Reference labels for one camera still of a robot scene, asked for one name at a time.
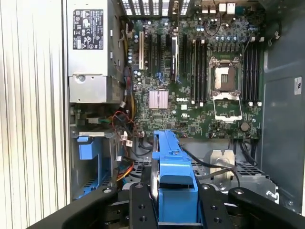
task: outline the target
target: pcie slot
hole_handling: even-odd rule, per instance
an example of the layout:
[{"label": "pcie slot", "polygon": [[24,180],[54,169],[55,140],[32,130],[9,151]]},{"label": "pcie slot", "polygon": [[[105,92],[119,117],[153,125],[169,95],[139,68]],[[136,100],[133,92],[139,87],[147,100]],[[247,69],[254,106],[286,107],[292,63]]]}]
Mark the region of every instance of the pcie slot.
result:
[{"label": "pcie slot", "polygon": [[201,97],[201,59],[202,57],[202,49],[201,49],[201,41],[196,40],[196,74],[195,74],[195,81],[196,81],[196,97],[195,97],[195,104],[199,105],[199,100]]},{"label": "pcie slot", "polygon": [[194,80],[195,80],[195,57],[196,57],[196,55],[195,55],[195,45],[194,45],[194,41],[192,42],[192,51],[191,51],[191,54],[192,54],[192,66],[191,66],[191,78],[190,78],[190,82],[191,82],[191,84],[190,84],[190,88],[191,88],[191,91],[190,91],[190,93],[191,93],[191,95],[190,95],[190,98],[191,98],[191,104],[195,104],[195,99],[194,99],[194,97],[195,97],[195,82],[194,82]]},{"label": "pcie slot", "polygon": [[171,80],[176,82],[178,76],[178,38],[172,37],[172,55],[171,55]]},{"label": "pcie slot", "polygon": [[197,84],[197,42],[193,40],[192,43],[192,76],[191,76],[191,104],[196,102],[196,84]]},{"label": "pcie slot", "polygon": [[161,35],[157,35],[157,69],[161,73],[162,40]]},{"label": "pcie slot", "polygon": [[153,36],[151,34],[148,35],[148,71],[150,73],[153,72]]},{"label": "pcie slot", "polygon": [[206,102],[206,82],[207,82],[207,44],[203,44],[203,52],[202,52],[202,63],[203,63],[203,68],[202,68],[202,97],[200,102],[205,103]]},{"label": "pcie slot", "polygon": [[183,73],[186,73],[186,63],[187,63],[187,35],[183,35],[182,40],[182,49],[183,49]]},{"label": "pcie slot", "polygon": [[144,69],[144,32],[139,34],[139,69]]}]

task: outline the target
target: power supply label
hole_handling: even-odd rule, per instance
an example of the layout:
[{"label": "power supply label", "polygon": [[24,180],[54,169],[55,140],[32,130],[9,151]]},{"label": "power supply label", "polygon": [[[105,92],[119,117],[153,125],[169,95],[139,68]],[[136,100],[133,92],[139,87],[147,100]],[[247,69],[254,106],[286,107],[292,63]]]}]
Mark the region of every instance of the power supply label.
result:
[{"label": "power supply label", "polygon": [[102,50],[103,10],[75,10],[73,12],[73,49]]}]

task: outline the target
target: black cable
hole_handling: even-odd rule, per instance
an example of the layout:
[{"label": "black cable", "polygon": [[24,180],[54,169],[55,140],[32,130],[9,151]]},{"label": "black cable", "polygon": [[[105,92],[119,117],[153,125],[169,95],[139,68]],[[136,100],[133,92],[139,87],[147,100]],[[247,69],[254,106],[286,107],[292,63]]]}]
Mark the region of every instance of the black cable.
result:
[{"label": "black cable", "polygon": [[134,177],[134,178],[141,179],[141,175],[137,175],[137,174],[133,174],[133,173],[129,173],[128,175],[130,175],[131,177]]},{"label": "black cable", "polygon": [[208,174],[208,175],[198,177],[198,180],[210,179],[210,178],[212,178],[212,177],[214,177],[214,176],[221,175],[221,174],[224,174],[224,173],[227,173],[227,172],[230,172],[230,170],[228,170],[228,169],[222,169],[222,170],[219,170],[219,171],[210,173],[210,174]]},{"label": "black cable", "polygon": [[195,162],[197,162],[198,164],[204,166],[204,167],[208,167],[208,168],[222,168],[222,169],[228,169],[229,171],[231,171],[235,177],[236,177],[236,180],[237,180],[237,183],[238,183],[238,187],[240,187],[240,180],[238,178],[238,175],[236,173],[236,171],[234,170],[234,168],[229,168],[229,167],[226,167],[226,166],[217,166],[217,165],[211,165],[211,164],[208,164],[208,163],[205,163],[201,160],[199,160],[197,157],[195,157],[190,151],[188,151],[187,149],[183,148],[182,147],[182,150],[185,151],[187,153],[188,156],[190,156]]},{"label": "black cable", "polygon": [[139,138],[139,147],[146,150],[152,150],[153,146],[144,146],[144,138]]},{"label": "black cable", "polygon": [[220,29],[220,27],[221,27],[222,16],[221,16],[221,14],[220,14],[220,11],[218,11],[218,13],[219,13],[219,26],[218,26],[216,32],[215,32],[214,34],[209,34],[208,31],[207,31],[207,29],[205,29],[205,33],[206,33],[208,36],[210,36],[210,37],[215,36],[215,35],[218,33],[218,31],[219,31],[219,29]]},{"label": "black cable", "polygon": [[251,165],[253,165],[253,166],[257,166],[258,163],[257,163],[257,161],[254,158],[251,157],[245,142],[241,141],[239,144],[240,144],[240,149],[242,150],[242,153],[243,153],[246,161],[248,163],[250,163]]},{"label": "black cable", "polygon": [[142,157],[142,156],[145,156],[147,154],[150,154],[153,150],[148,150],[146,153],[143,153],[143,154],[137,154],[135,153],[131,148],[130,148],[131,152],[136,156],[136,157]]}]

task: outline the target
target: yellow wire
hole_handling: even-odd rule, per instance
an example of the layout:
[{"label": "yellow wire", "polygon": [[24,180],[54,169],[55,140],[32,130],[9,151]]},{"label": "yellow wire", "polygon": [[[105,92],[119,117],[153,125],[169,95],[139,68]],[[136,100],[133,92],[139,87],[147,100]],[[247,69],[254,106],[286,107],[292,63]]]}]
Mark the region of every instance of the yellow wire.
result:
[{"label": "yellow wire", "polygon": [[129,169],[123,174],[123,176],[121,176],[120,178],[118,178],[116,181],[122,180],[127,174],[129,174],[129,173],[132,171],[133,166],[134,166],[134,163],[132,164],[132,167],[129,168]]}]

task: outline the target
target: screw hole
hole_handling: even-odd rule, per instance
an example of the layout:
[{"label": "screw hole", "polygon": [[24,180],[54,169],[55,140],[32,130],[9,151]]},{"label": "screw hole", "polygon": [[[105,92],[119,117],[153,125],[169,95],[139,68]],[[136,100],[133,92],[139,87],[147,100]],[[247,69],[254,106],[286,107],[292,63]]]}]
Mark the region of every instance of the screw hole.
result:
[{"label": "screw hole", "polygon": [[140,221],[141,221],[141,222],[147,221],[147,217],[146,217],[146,216],[142,216],[142,217],[140,218]]},{"label": "screw hole", "polygon": [[211,209],[212,209],[212,210],[217,210],[217,209],[218,209],[218,207],[217,207],[217,206],[215,206],[215,205],[212,205],[212,206],[211,206]]},{"label": "screw hole", "polygon": [[221,220],[220,218],[216,217],[216,218],[214,218],[214,222],[215,222],[215,223],[221,223],[222,220]]},{"label": "screw hole", "polygon": [[137,187],[137,188],[142,188],[143,185],[142,185],[141,183],[139,183],[139,184],[137,184],[135,187]]}]

